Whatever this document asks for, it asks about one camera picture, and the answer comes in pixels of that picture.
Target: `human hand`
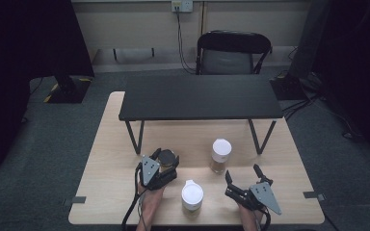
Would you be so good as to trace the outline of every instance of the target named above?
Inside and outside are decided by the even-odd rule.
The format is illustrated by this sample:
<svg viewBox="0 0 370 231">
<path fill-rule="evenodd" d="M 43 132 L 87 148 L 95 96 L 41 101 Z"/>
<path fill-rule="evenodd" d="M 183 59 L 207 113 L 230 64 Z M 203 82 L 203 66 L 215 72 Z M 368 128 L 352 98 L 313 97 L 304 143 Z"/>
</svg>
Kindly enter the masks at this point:
<svg viewBox="0 0 370 231">
<path fill-rule="evenodd" d="M 263 214 L 257 210 L 251 211 L 239 203 L 237 203 L 237 205 L 239 206 L 240 219 L 242 220 L 243 229 L 245 231 L 259 231 Z"/>
<path fill-rule="evenodd" d="M 142 215 L 140 216 L 140 221 L 137 225 L 137 231 L 146 231 L 151 229 L 152 220 L 155 212 L 161 204 L 165 187 L 166 186 L 159 190 L 149 191 L 145 189 L 141 183 L 138 183 L 138 193 L 143 193 L 143 195 L 139 205 L 141 206 Z"/>
</svg>

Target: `wall outlet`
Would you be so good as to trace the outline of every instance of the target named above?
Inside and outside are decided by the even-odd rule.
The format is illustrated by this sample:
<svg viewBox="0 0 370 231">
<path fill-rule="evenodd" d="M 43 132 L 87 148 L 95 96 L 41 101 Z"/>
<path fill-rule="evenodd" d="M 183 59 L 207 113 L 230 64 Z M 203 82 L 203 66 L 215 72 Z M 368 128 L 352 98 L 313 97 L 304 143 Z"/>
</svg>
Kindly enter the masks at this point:
<svg viewBox="0 0 370 231">
<path fill-rule="evenodd" d="M 171 3 L 172 12 L 191 13 L 194 9 L 192 0 L 175 0 Z"/>
</svg>

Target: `black tabletop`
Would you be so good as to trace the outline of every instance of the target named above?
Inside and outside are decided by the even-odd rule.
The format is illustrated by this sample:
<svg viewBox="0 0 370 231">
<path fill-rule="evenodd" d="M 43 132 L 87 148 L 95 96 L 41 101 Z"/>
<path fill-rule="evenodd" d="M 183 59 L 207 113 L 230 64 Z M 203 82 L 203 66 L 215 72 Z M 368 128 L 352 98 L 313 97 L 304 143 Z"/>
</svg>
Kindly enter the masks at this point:
<svg viewBox="0 0 370 231">
<path fill-rule="evenodd" d="M 129 78 L 119 120 L 281 118 L 269 80 L 254 75 Z"/>
</svg>

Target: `black chair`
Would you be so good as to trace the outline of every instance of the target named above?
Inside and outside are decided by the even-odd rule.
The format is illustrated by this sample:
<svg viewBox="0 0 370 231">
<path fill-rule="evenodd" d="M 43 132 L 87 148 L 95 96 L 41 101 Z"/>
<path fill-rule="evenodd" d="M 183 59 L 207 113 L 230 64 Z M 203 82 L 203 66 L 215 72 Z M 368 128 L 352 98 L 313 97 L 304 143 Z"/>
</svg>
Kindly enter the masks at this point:
<svg viewBox="0 0 370 231">
<path fill-rule="evenodd" d="M 198 39 L 197 75 L 258 74 L 271 49 L 270 41 L 257 33 L 208 32 Z M 254 65 L 253 55 L 259 54 Z"/>
</svg>

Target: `gray carpet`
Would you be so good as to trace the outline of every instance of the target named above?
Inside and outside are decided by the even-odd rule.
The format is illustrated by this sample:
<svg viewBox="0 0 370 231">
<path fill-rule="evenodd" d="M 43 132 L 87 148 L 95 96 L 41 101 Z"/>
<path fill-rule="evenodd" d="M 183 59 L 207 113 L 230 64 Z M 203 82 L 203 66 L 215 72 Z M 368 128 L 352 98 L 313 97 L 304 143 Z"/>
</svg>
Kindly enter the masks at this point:
<svg viewBox="0 0 370 231">
<path fill-rule="evenodd" d="M 269 79 L 283 69 L 263 67 L 261 76 Z M 54 78 L 44 78 L 41 85 L 40 79 L 31 82 L 31 90 L 39 87 L 30 98 L 28 120 L 0 166 L 0 230 L 120 230 L 117 225 L 70 224 L 64 200 L 76 194 L 109 94 L 124 90 L 131 76 L 153 75 L 188 73 L 181 69 L 98 73 L 81 104 L 43 103 Z M 282 108 L 293 103 L 280 101 Z M 339 230 L 370 230 L 370 146 L 343 138 L 345 123 L 333 113 L 319 99 L 292 115 L 288 125 L 314 190 L 326 197 L 320 204 L 327 218 Z M 269 230 L 335 230 L 331 222 L 271 225 Z"/>
</svg>

